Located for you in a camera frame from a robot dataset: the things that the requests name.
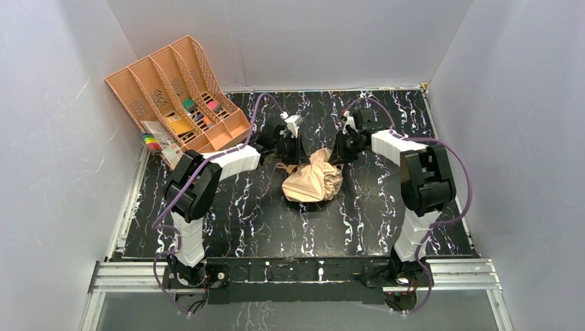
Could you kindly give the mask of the beige folding umbrella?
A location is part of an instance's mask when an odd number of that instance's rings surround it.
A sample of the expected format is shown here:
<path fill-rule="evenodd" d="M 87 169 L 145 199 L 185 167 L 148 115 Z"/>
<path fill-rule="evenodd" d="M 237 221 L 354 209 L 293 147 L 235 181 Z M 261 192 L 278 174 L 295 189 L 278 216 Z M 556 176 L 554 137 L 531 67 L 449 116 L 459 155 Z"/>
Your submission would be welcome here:
<path fill-rule="evenodd" d="M 341 190 L 343 165 L 329 163 L 331 155 L 331 149 L 322 148 L 311 154 L 308 165 L 276 163 L 287 174 L 281 185 L 285 198 L 298 203 L 333 200 Z"/>

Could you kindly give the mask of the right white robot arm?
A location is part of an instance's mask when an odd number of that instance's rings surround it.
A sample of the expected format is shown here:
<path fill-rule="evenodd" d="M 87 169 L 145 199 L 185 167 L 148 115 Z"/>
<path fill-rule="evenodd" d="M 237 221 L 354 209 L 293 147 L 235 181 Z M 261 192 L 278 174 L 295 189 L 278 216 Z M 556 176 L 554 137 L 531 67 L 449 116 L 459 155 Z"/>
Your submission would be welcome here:
<path fill-rule="evenodd" d="M 426 234 L 456 195 L 447 151 L 441 145 L 424 145 L 385 128 L 372 110 L 343 111 L 330 163 L 351 163 L 366 150 L 400 167 L 406 211 L 384 273 L 388 281 L 405 284 L 422 273 Z"/>

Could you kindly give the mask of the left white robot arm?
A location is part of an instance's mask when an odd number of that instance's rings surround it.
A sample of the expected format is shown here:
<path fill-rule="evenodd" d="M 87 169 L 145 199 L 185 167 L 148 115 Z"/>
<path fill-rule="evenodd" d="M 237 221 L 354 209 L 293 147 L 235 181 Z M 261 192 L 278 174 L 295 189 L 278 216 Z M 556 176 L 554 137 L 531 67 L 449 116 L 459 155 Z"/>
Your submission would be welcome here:
<path fill-rule="evenodd" d="M 203 219 L 220 182 L 256 170 L 271 157 L 293 166 L 309 162 L 299 124 L 268 124 L 249 140 L 227 150 L 203 154 L 189 150 L 180 158 L 167 183 L 165 198 L 171 205 L 176 241 L 167 263 L 181 284 L 197 287 L 206 277 Z"/>

